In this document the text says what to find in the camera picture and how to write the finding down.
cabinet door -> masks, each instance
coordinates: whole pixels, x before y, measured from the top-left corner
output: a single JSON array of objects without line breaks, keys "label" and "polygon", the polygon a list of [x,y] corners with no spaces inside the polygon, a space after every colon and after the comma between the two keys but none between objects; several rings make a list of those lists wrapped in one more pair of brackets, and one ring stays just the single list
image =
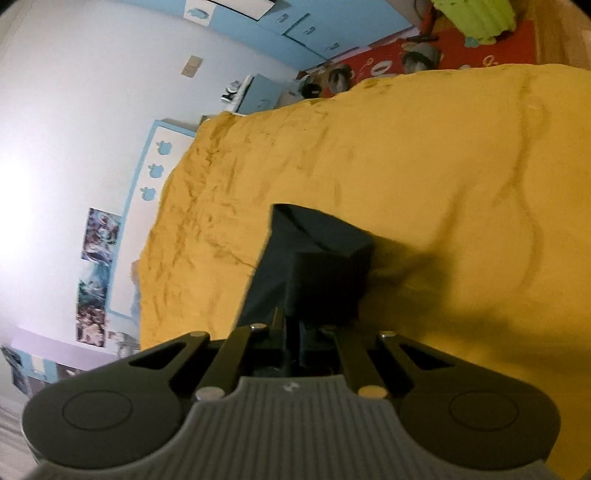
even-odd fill
[{"label": "cabinet door", "polygon": [[279,101],[279,95],[283,88],[278,83],[269,80],[263,75],[256,75],[244,98],[238,107],[238,113],[249,115],[255,112],[273,110]]},{"label": "cabinet door", "polygon": [[271,0],[212,0],[212,2],[228,7],[254,20],[261,18],[273,7]]},{"label": "cabinet door", "polygon": [[324,62],[324,58],[293,40],[258,26],[257,22],[225,7],[216,7],[209,28],[255,50],[294,67],[305,70]]},{"label": "cabinet door", "polygon": [[356,47],[365,47],[411,26],[386,0],[290,0]]},{"label": "cabinet door", "polygon": [[335,33],[313,15],[304,17],[286,35],[326,59],[336,57],[357,46],[345,37],[345,33]]},{"label": "cabinet door", "polygon": [[258,25],[281,35],[293,27],[300,18],[305,16],[305,11],[293,7],[283,0],[277,0],[273,8],[258,21]]}]

poster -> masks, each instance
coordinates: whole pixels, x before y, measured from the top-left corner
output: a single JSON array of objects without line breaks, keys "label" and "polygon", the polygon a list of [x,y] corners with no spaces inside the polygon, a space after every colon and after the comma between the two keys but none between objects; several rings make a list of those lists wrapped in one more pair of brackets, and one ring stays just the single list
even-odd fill
[{"label": "poster", "polygon": [[32,398],[47,385],[74,377],[82,372],[21,350],[2,347],[4,359],[12,370],[12,384]]},{"label": "poster", "polygon": [[117,355],[118,359],[139,353],[139,325],[110,313],[107,320],[106,350]]},{"label": "poster", "polygon": [[76,341],[104,348],[106,299],[121,217],[91,208],[88,212],[76,302]]},{"label": "poster", "polygon": [[111,265],[120,225],[119,215],[91,208],[86,221],[82,258]]}]

light blue cabinet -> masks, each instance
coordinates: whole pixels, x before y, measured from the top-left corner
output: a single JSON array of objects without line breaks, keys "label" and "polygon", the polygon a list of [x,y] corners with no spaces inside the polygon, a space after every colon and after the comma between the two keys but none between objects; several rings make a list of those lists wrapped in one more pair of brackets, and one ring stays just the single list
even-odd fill
[{"label": "light blue cabinet", "polygon": [[342,34],[356,47],[367,46],[411,26],[386,0],[288,1]]},{"label": "light blue cabinet", "polygon": [[229,8],[217,6],[209,23],[212,28],[254,50],[281,60],[298,70],[304,70],[324,61],[313,51],[290,38],[266,30],[258,22]]},{"label": "light blue cabinet", "polygon": [[357,46],[348,38],[346,32],[340,29],[334,31],[314,15],[306,15],[297,25],[288,30],[286,35],[326,59],[336,57]]},{"label": "light blue cabinet", "polygon": [[[123,1],[176,16],[186,8],[185,0]],[[208,28],[298,70],[411,26],[386,0],[276,0],[258,21],[223,2],[215,0]]]},{"label": "light blue cabinet", "polygon": [[283,87],[278,83],[263,77],[263,75],[256,75],[248,86],[237,112],[250,115],[251,113],[273,110],[279,101],[282,90]]},{"label": "light blue cabinet", "polygon": [[277,0],[275,5],[256,24],[265,30],[281,35],[307,14],[305,10],[294,7],[284,0]]}]

yellow blanket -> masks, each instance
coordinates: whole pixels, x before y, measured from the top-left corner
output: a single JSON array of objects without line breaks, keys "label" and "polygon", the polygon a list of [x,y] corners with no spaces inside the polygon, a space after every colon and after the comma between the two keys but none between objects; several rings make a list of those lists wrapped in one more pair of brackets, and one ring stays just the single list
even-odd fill
[{"label": "yellow blanket", "polygon": [[142,347],[224,338],[273,203],[376,235],[360,325],[528,381],[562,417],[550,466],[591,467],[591,72],[499,66],[367,80],[206,122],[140,262]]}]

metal screw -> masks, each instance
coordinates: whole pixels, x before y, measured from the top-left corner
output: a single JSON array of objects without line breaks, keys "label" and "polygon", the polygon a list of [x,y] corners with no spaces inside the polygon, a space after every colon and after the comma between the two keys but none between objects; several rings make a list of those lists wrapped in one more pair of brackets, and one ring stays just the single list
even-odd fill
[{"label": "metal screw", "polygon": [[357,390],[357,395],[370,400],[380,400],[388,396],[388,390],[379,385],[365,385]]},{"label": "metal screw", "polygon": [[214,401],[226,396],[220,387],[203,387],[195,392],[195,398],[199,401]]}]

